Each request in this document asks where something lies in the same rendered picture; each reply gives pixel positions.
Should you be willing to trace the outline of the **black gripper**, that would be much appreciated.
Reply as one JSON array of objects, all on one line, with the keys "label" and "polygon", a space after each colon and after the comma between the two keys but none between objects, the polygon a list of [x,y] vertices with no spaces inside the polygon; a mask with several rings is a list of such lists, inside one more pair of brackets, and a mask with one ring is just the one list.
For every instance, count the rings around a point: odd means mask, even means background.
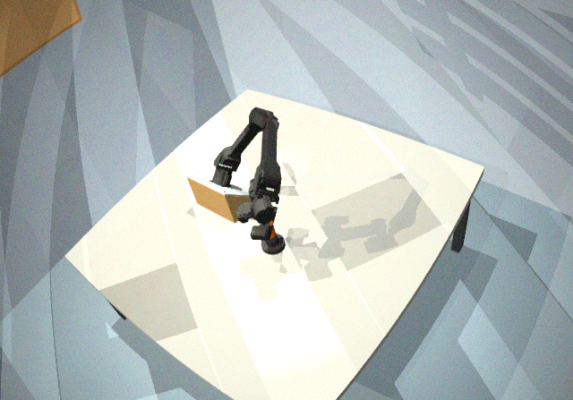
[{"label": "black gripper", "polygon": [[[275,202],[276,205],[279,203],[279,196],[277,199],[272,199],[271,202]],[[273,218],[273,225],[275,221],[275,217],[277,214],[278,207],[273,207],[274,218]],[[269,223],[267,224],[260,224],[259,226],[252,226],[250,236],[252,240],[261,240],[261,241],[268,241],[272,232],[273,226],[270,226]]]}]

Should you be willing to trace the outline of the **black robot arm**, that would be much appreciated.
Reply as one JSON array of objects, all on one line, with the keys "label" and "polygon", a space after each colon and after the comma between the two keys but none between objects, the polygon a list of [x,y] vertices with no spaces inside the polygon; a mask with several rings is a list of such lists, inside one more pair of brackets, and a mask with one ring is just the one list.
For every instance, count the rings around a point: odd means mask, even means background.
[{"label": "black robot arm", "polygon": [[[273,112],[255,106],[249,114],[249,123],[235,142],[224,147],[214,160],[213,166],[216,169],[210,182],[221,187],[231,187],[232,174],[237,172],[242,164],[242,153],[261,132],[261,162],[256,167],[254,178],[249,181],[248,193],[251,202],[240,205],[237,211],[238,221],[243,224],[248,223],[249,219],[259,224],[267,224],[274,218],[271,200],[278,198],[282,181],[277,162],[278,127],[279,121]],[[266,187],[274,191],[269,191]]]}]

